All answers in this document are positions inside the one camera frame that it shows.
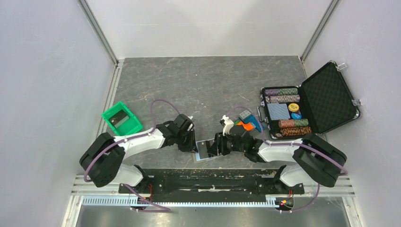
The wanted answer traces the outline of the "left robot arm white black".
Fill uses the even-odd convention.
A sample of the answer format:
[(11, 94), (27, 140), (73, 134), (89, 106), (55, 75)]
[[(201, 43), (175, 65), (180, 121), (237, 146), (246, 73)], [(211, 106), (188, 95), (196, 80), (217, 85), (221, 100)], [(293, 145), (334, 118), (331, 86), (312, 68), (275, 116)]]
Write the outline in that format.
[(100, 134), (79, 160), (84, 181), (96, 187), (110, 183), (127, 184), (136, 192), (148, 188), (148, 179), (137, 165), (123, 162), (136, 154), (176, 145), (182, 152), (196, 153), (192, 116), (179, 114), (173, 121), (156, 124), (142, 133), (127, 136)]

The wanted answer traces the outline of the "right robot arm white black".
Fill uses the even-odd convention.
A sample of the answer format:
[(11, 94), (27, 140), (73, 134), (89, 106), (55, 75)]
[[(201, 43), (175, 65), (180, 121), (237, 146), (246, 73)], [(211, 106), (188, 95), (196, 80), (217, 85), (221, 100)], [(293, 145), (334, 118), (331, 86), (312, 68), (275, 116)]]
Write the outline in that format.
[(258, 139), (241, 126), (215, 135), (207, 149), (212, 157), (241, 152), (255, 163), (283, 161), (277, 171), (273, 187), (279, 193), (287, 192), (298, 184), (319, 184), (334, 187), (339, 176), (347, 175), (346, 155), (313, 133), (301, 139), (274, 142)]

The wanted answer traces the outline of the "blue playing card deck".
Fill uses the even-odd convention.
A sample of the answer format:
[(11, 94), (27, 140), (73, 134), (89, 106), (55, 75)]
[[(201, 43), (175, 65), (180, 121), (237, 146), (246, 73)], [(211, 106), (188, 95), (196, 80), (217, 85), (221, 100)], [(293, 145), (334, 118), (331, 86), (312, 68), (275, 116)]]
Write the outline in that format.
[(267, 104), (271, 120), (289, 120), (290, 114), (286, 104), (270, 103)]

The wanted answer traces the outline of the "orange curved block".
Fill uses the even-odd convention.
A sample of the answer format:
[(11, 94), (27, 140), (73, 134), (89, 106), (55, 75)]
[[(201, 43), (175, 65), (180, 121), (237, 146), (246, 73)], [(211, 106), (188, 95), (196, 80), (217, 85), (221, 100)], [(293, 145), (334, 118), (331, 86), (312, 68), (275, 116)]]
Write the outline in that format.
[(242, 121), (239, 121), (239, 122), (237, 123), (237, 125), (242, 126), (246, 131), (252, 131), (252, 130), (255, 128), (255, 126), (254, 126), (251, 122), (249, 122), (249, 123), (244, 123), (244, 122), (242, 122)]

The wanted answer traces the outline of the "grey toy brick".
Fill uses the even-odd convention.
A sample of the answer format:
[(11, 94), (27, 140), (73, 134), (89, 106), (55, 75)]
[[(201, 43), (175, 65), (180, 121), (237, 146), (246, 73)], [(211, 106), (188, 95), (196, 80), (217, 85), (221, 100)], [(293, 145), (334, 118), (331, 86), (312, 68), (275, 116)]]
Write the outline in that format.
[(248, 110), (244, 110), (239, 114), (239, 119), (241, 121), (244, 121), (246, 118), (248, 118), (250, 116), (252, 116), (252, 113), (250, 111), (248, 111)]

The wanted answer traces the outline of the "blue toy brick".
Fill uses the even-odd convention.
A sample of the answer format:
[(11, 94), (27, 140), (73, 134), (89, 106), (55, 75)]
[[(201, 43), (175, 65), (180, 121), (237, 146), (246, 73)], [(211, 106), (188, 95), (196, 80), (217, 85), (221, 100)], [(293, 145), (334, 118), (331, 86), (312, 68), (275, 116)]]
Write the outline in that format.
[(248, 117), (246, 117), (244, 119), (244, 122), (251, 123), (258, 132), (262, 131), (260, 125), (258, 124), (258, 119), (256, 117), (254, 117), (252, 114), (249, 115)]

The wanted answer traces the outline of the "bottom poker chip row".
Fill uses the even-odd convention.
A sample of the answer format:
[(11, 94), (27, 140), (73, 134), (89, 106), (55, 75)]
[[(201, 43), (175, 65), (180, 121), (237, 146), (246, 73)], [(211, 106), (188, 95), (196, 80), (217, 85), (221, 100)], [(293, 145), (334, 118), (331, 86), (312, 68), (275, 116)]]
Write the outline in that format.
[(312, 133), (312, 129), (309, 126), (280, 129), (282, 136), (303, 136), (309, 133)]

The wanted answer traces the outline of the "poker chip row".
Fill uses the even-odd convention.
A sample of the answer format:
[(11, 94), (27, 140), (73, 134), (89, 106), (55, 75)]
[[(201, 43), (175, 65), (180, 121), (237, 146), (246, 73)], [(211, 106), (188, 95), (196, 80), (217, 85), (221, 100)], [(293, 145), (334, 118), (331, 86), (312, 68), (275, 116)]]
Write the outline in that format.
[(289, 96), (289, 95), (297, 95), (297, 88), (277, 88), (277, 89), (266, 89), (266, 96)]
[(280, 128), (305, 127), (309, 125), (307, 119), (279, 120)]
[(282, 136), (303, 136), (309, 133), (312, 133), (312, 129), (309, 126), (280, 129)]
[(299, 101), (300, 95), (269, 96), (266, 99), (267, 103), (296, 103)]

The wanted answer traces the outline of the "green plastic bin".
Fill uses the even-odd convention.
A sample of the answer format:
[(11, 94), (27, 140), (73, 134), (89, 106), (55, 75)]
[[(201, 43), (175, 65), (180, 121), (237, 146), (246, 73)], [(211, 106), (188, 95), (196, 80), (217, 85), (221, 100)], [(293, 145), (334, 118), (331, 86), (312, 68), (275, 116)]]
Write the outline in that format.
[(143, 129), (137, 116), (122, 101), (103, 112), (102, 118), (117, 136), (135, 134)]

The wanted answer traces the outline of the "blue round chip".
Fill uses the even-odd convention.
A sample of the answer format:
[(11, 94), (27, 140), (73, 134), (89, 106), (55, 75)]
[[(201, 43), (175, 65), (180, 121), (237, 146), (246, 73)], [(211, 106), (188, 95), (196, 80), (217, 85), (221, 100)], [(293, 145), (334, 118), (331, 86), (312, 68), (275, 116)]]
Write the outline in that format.
[(302, 114), (301, 113), (291, 113), (291, 118), (292, 119), (302, 119)]

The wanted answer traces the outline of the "yellow dealer button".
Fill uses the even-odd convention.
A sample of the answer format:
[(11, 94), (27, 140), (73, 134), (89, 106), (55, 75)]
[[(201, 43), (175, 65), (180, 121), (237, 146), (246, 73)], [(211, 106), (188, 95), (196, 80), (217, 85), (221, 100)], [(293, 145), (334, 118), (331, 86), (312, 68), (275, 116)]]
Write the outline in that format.
[(299, 109), (300, 109), (300, 107), (299, 107), (299, 105), (297, 103), (290, 103), (288, 105), (288, 110), (293, 112), (293, 113), (299, 111)]

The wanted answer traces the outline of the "top poker chip row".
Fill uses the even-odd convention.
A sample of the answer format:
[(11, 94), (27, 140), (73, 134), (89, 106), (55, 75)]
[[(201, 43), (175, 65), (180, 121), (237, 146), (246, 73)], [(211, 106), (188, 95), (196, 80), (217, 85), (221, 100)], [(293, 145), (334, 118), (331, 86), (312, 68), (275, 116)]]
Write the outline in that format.
[(266, 89), (266, 96), (289, 96), (289, 95), (297, 95), (297, 88), (277, 88), (277, 89)]

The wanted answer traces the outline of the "black poker chip case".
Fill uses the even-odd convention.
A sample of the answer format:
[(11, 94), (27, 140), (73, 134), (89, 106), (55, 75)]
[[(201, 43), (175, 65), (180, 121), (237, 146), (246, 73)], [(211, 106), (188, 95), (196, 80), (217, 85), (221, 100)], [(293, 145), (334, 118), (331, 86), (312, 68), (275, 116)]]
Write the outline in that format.
[(266, 89), (297, 88), (300, 101), (296, 102), (302, 119), (309, 121), (312, 133), (324, 134), (361, 116), (356, 99), (352, 96), (345, 79), (336, 62), (323, 65), (309, 78), (297, 86), (263, 87), (261, 89), (261, 105), (269, 135), (273, 140), (298, 139), (303, 136), (282, 136), (279, 120), (271, 120), (267, 108)]

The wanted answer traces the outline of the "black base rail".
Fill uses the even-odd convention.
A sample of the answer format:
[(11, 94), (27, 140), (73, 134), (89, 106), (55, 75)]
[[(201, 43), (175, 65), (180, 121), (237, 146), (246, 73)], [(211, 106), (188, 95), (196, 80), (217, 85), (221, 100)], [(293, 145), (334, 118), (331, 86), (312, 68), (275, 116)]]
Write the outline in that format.
[(302, 183), (279, 181), (281, 169), (143, 169), (132, 188), (152, 202), (263, 202), (266, 195), (302, 195)]

